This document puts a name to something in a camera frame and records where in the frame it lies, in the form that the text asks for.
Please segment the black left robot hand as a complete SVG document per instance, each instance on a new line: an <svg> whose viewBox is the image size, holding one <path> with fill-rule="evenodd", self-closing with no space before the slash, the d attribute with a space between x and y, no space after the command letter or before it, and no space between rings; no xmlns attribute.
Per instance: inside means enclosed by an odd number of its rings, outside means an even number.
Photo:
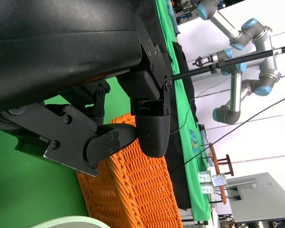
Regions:
<svg viewBox="0 0 285 228"><path fill-rule="evenodd" d="M172 86L153 0L0 0L0 130L97 176L134 141L169 142Z"/></svg>

